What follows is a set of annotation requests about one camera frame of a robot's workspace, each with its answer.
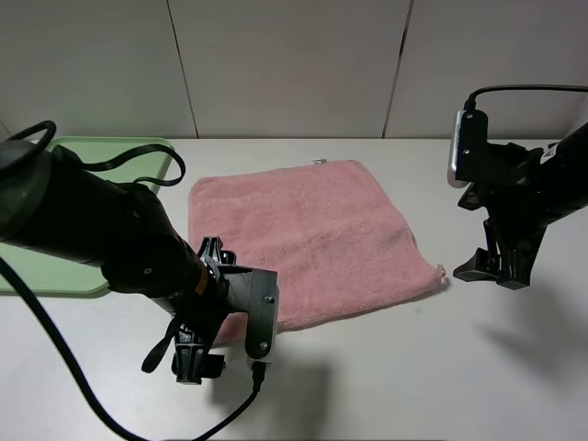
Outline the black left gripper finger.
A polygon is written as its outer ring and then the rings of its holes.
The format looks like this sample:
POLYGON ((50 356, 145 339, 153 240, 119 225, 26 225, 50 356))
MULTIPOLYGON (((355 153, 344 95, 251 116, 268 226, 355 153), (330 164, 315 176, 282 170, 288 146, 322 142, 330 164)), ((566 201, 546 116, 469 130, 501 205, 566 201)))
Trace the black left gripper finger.
POLYGON ((211 334, 199 334, 182 324, 175 336, 172 372, 183 384, 201 384, 203 379, 217 379, 226 367, 225 356, 210 352, 214 343, 211 334))
POLYGON ((236 254, 225 250, 220 237, 204 237, 197 252, 202 262, 213 262, 215 265, 235 265, 236 254))

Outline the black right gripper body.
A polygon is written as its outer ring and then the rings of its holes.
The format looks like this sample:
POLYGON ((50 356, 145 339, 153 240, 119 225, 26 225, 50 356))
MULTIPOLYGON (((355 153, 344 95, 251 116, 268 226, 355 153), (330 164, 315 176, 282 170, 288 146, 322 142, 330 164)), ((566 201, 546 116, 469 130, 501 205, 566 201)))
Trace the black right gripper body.
MULTIPOLYGON (((477 109, 482 94, 471 92, 462 110, 477 109)), ((470 183, 465 188, 459 206, 488 211, 484 230, 489 252, 500 257, 498 243, 528 240, 537 254, 551 223, 587 206, 587 125, 546 150, 528 150, 512 184, 470 183)))

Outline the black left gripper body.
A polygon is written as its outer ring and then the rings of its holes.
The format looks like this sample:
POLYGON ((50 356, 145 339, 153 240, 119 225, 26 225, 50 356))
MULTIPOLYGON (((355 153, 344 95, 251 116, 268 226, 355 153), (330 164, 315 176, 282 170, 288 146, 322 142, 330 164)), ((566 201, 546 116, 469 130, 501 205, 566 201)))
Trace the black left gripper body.
POLYGON ((175 231, 149 176, 115 183, 97 172, 161 144, 84 163, 59 145, 1 145, 1 241, 101 270, 111 290, 143 294, 201 340, 213 340, 230 309, 226 286, 175 231))

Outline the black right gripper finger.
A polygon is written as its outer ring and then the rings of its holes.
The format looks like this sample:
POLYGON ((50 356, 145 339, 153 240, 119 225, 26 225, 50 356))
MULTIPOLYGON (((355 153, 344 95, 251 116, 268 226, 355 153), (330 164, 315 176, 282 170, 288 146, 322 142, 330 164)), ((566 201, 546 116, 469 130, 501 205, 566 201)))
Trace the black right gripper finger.
POLYGON ((528 240, 498 243, 500 252, 497 284, 508 289, 521 289, 530 285, 533 268, 533 244, 528 240))
POLYGON ((499 256, 481 248, 476 250, 470 260, 453 271, 453 277, 465 282, 496 282, 499 276, 499 256))

